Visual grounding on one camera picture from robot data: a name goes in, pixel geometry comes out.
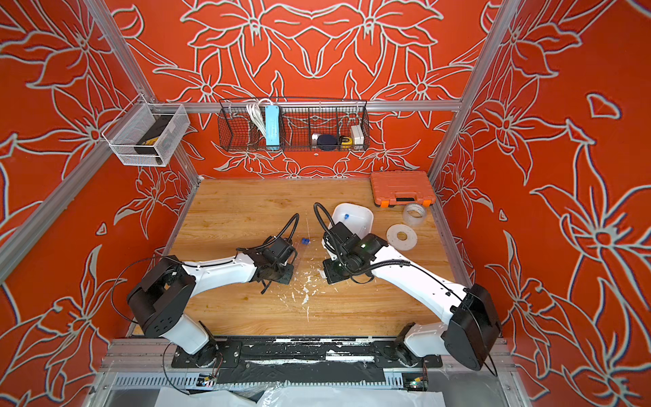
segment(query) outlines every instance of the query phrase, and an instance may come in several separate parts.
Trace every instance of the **wire basket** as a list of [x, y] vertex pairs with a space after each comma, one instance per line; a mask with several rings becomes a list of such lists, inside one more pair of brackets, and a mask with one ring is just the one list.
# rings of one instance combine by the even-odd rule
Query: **wire basket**
[[[366, 150], [369, 145], [370, 124], [365, 100], [272, 98], [279, 106], [280, 145], [267, 146], [262, 132], [251, 121], [246, 105], [259, 103], [257, 98], [222, 99], [218, 114], [219, 144], [226, 151], [348, 151]], [[265, 100], [260, 104], [265, 121]], [[361, 143], [317, 146], [313, 135], [332, 135], [354, 139], [352, 126], [360, 126]]]
[[150, 146], [139, 145], [141, 138], [156, 123], [156, 119], [147, 104], [135, 104], [135, 111], [128, 122], [119, 131], [104, 135], [111, 150], [124, 165], [142, 165], [147, 167], [165, 167], [181, 142], [181, 137], [190, 125], [186, 109], [179, 105], [176, 113], [156, 142]]

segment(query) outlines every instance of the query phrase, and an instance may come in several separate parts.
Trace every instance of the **orange toolbox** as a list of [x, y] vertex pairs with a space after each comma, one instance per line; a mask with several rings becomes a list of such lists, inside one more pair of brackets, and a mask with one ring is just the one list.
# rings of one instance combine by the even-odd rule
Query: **orange toolbox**
[[418, 203], [430, 206], [436, 199], [434, 189], [425, 171], [378, 171], [370, 174], [375, 206]]

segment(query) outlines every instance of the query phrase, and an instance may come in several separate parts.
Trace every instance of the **white plastic sheet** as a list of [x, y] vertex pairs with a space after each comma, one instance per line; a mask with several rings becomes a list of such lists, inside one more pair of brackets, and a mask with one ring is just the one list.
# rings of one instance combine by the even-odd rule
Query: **white plastic sheet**
[[226, 390], [185, 395], [171, 387], [162, 387], [154, 407], [255, 407], [255, 405], [253, 401]]
[[264, 392], [258, 407], [445, 407], [442, 393], [341, 387], [282, 387]]

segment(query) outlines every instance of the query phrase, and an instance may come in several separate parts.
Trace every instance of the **floral wall pattern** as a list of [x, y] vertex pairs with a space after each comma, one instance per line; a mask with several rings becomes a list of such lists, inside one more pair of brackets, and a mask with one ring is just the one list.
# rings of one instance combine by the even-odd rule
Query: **floral wall pattern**
[[535, 406], [651, 402], [649, 36], [642, 1], [524, 0], [436, 182]]
[[82, 2], [0, 4], [0, 246], [135, 96]]
[[[108, 0], [163, 102], [251, 96], [460, 98], [499, 0]], [[206, 177], [349, 177], [428, 170], [450, 112], [372, 115], [366, 152], [225, 152], [214, 114], [184, 146]]]
[[79, 406], [111, 339], [131, 315], [126, 295], [160, 256], [191, 184], [166, 168], [112, 156], [1, 285], [0, 405]]

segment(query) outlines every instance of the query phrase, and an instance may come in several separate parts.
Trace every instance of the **wooden table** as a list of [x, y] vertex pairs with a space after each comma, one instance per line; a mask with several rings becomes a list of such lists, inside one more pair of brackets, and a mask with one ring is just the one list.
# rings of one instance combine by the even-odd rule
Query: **wooden table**
[[[181, 260], [233, 256], [235, 247], [261, 244], [298, 212], [301, 218], [294, 235], [298, 258], [289, 285], [272, 283], [264, 295], [260, 283], [219, 287], [190, 299], [186, 313], [215, 335], [395, 336], [409, 322], [439, 320], [423, 304], [381, 279], [365, 285], [350, 280], [328, 285], [319, 273], [327, 254], [312, 209], [316, 201], [330, 213], [344, 202], [370, 208], [375, 217], [372, 232], [382, 238], [391, 225], [402, 223], [401, 206], [373, 205], [368, 179], [203, 181], [171, 254]], [[404, 254], [453, 281], [432, 217], [414, 230], [418, 244]], [[303, 245], [301, 238], [311, 243]]]

